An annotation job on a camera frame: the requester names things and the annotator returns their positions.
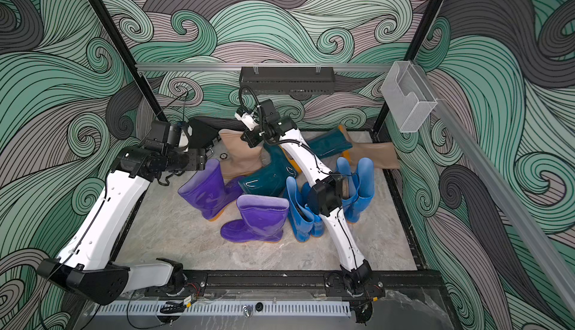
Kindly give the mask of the purple boot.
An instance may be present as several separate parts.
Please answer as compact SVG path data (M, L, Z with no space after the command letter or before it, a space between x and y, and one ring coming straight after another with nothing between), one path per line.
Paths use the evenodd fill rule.
M285 198L262 195L241 195L236 201L240 219L225 223L220 229L224 240L232 243L262 241L277 243L289 213Z
M199 210L204 219L213 221L230 202L242 195L239 182L243 178L244 176L235 177L225 183L220 162L209 159L203 171L198 171L178 189L178 195Z

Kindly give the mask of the beige boot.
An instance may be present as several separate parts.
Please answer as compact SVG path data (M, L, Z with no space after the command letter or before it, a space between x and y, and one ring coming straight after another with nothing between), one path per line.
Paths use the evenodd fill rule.
M242 132L221 129L221 140L227 150L228 157L220 161L220 167L225 179L247 176L263 168L262 146L250 147L241 137Z
M386 143L359 143L354 141L347 132L347 129L340 125L338 127L346 140L352 144L352 147L345 150L341 156L347 159L351 165L357 165L360 159L369 158L374 163L375 168L379 169L399 169L400 162L391 142Z

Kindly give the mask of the teal boot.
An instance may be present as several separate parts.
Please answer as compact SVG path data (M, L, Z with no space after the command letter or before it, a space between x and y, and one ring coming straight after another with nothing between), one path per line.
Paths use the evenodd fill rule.
M353 147L339 128L313 138L308 145L320 159L341 154Z
M278 197L282 195L288 177L297 177L296 168L290 164L280 146L264 145L270 155L269 165L243 178L238 183L247 195Z

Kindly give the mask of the blue boot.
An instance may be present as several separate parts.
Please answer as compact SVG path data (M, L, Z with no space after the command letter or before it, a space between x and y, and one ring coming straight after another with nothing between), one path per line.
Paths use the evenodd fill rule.
M358 198L359 180L357 175L351 170L350 163L344 157L339 157L336 161L336 168L342 176L342 206L347 211Z
M289 202L288 220L295 239L300 243L304 243L311 237L311 231L314 228L314 215L306 207L294 177L286 179L284 197Z
M359 160L354 180L356 184L356 200L346 212L348 222L355 224L361 214L369 207L375 195L374 162L369 158Z
M322 237L324 233L324 224L319 215L316 215L308 204L308 194L311 191L311 186L308 183L304 183L301 189L302 199L304 200L304 207L308 213L312 216L313 227L310 231L312 237Z

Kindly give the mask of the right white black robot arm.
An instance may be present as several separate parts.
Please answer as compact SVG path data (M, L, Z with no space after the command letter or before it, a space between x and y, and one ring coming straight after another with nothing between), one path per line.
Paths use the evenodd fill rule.
M296 123L290 117L281 117L272 101L260 102L248 86L240 87L238 93L240 107L235 117L246 127L246 141L250 147L261 142L270 147L280 146L298 164L311 186L308 194L311 211L320 216L335 243L346 291L354 297L362 295L371 279L371 266L344 218L343 176L320 161Z

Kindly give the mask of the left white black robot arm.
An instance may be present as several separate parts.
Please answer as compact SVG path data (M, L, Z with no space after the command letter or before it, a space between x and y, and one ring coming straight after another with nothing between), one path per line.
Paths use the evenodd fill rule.
M121 244L130 214L154 180L165 172L205 168L206 151L193 133L187 122L155 120L141 145L121 149L87 218L55 258L41 261L39 276L99 305L150 287L180 295L186 282L182 264L160 258L153 264L122 266L113 263L112 255Z

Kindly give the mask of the blue boot front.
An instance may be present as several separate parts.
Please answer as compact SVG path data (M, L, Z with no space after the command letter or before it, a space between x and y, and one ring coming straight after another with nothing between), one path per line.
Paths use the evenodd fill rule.
M308 183L304 183L301 189L302 199L304 200L304 207L308 213L312 216L313 227L310 231L312 237L322 237L324 233L324 224L319 215L316 215L308 204L308 194L311 191L311 186Z

